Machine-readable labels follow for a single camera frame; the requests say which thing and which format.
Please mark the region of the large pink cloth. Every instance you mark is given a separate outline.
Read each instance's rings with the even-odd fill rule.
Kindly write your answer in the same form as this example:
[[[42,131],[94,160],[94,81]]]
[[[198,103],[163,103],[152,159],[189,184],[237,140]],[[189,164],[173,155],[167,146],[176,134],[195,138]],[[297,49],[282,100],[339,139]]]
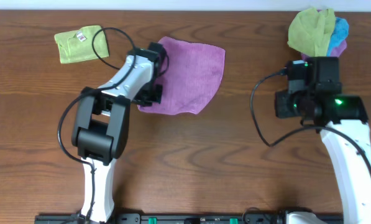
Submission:
[[[177,115],[200,113],[217,93],[223,75],[226,51],[209,44],[162,37],[169,58],[166,73],[156,79],[163,86],[160,103],[139,106],[144,113]]]

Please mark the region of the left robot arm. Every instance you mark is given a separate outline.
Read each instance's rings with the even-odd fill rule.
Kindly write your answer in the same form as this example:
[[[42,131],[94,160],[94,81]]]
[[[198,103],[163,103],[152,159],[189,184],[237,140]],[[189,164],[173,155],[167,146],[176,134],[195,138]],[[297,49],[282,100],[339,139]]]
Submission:
[[[80,100],[71,143],[78,150],[85,172],[85,200],[80,223],[108,223],[114,210],[114,167],[129,135],[131,104],[160,103],[163,87],[156,79],[168,63],[162,44],[128,52],[125,64],[100,92]]]

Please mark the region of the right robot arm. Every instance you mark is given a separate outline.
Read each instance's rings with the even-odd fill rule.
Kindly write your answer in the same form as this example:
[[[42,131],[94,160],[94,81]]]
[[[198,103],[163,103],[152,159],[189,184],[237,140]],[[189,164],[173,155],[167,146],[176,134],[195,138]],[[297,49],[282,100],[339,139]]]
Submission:
[[[290,61],[282,74],[288,87],[275,93],[276,116],[312,121],[334,168],[344,223],[371,223],[369,117],[361,97],[342,92],[338,58]]]

